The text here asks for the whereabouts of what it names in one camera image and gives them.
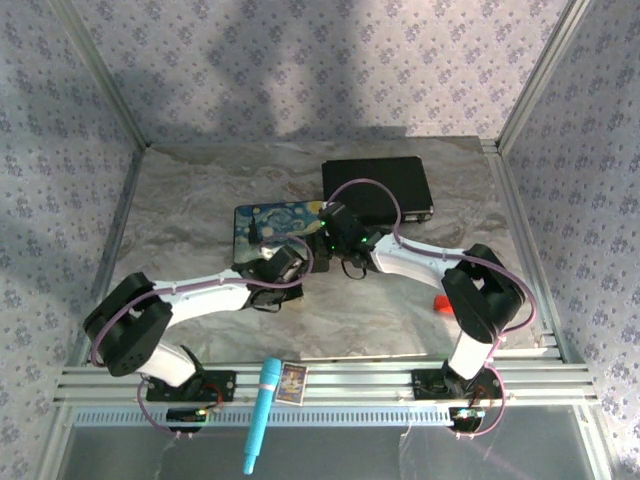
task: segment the gray table surface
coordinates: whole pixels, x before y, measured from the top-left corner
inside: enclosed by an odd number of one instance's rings
[[[238,205],[322,199],[320,166],[329,159],[417,155],[435,204],[404,236],[442,247],[489,245],[522,270],[494,179],[476,137],[372,142],[176,146],[149,149],[114,272],[114,285],[143,271],[152,280],[217,273],[231,265]],[[432,310],[435,288],[394,275],[357,282],[338,262],[312,275],[303,299],[278,314],[224,312],[184,322],[165,340],[189,346],[204,362],[282,358],[433,354],[451,351],[459,328]],[[528,306],[514,320],[521,321]],[[539,323],[512,334],[504,348],[529,348]]]

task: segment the small card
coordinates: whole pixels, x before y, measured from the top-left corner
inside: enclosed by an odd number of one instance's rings
[[[294,363],[284,363],[280,383],[276,392],[276,402],[302,405],[304,388],[307,383],[307,367]]]

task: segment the black notebook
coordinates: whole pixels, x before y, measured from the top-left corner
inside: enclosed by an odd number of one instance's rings
[[[370,178],[385,185],[395,195],[402,222],[422,222],[433,214],[433,200],[419,157],[330,160],[322,164],[324,198],[328,200],[342,184],[356,178]],[[375,185],[358,184],[336,198],[365,225],[389,225],[396,212],[387,193]]]

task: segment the black mounting plate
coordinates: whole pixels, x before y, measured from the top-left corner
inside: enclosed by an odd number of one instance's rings
[[[419,369],[411,371],[411,386],[415,400],[451,399],[452,395],[444,384],[442,369]],[[472,385],[462,400],[473,398],[478,387],[483,387],[486,393],[495,399],[502,397],[502,390],[495,374],[488,369],[482,370],[474,379]]]
[[[185,398],[181,388],[172,388],[162,380],[151,378],[147,389],[147,402],[194,402],[218,403],[218,390],[222,394],[222,401],[233,400],[236,389],[236,372],[233,370],[205,370],[202,372],[202,388],[195,395]]]

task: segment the wall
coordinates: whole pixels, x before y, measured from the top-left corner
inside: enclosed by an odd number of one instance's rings
[[[495,138],[566,0],[77,4],[146,137],[207,142]]]
[[[133,148],[52,14],[0,6],[0,478],[33,473]]]
[[[594,3],[508,160],[566,334],[640,475],[640,4]]]

